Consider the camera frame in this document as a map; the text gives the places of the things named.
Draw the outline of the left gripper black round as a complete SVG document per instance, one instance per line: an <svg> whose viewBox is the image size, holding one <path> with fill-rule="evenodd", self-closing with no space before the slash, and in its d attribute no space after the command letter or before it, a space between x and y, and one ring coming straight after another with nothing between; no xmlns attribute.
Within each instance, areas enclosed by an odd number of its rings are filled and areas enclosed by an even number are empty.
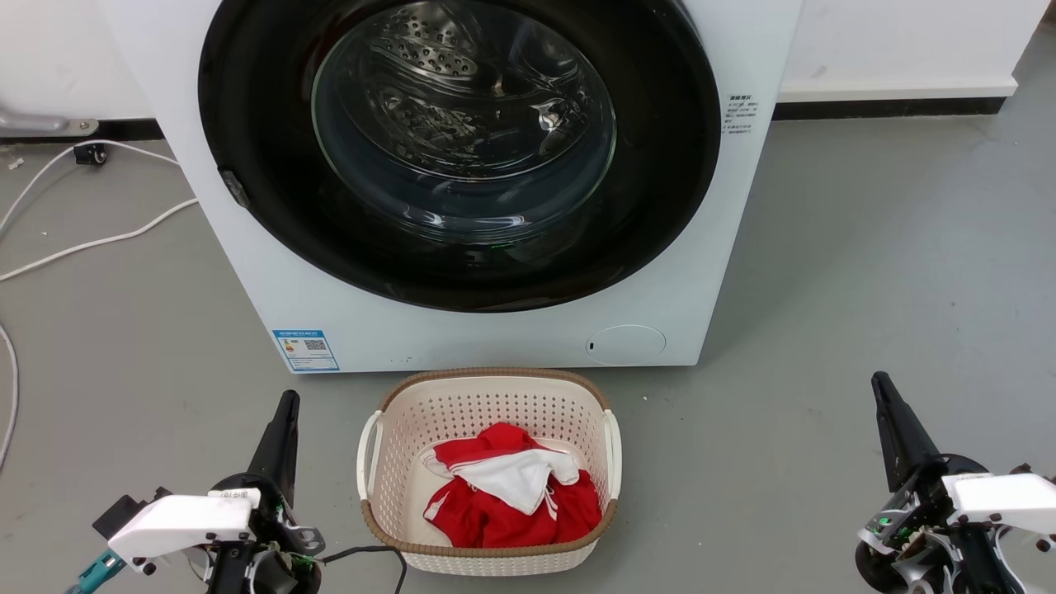
<svg viewBox="0 0 1056 594"><path fill-rule="evenodd" d="M250 511L248 537L212 540L206 546L212 567L207 593L317 593L320 568L294 561L309 549L293 522L295 471L300 444L300 394L286 390L264 430L247 474L224 478L218 490L256 488L260 503Z"/></svg>

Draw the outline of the right gripper black round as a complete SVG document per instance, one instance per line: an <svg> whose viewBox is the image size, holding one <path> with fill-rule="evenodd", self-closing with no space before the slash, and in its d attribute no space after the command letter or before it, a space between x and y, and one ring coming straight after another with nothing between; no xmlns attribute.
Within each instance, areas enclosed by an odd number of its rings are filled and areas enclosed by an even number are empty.
<svg viewBox="0 0 1056 594"><path fill-rule="evenodd" d="M860 530L861 578L879 593L1018 593L1020 580L1000 549L1008 527L958 514L945 485L947 478L980 478L984 467L940 454L887 372L874 372L871 388L893 496Z"/></svg>

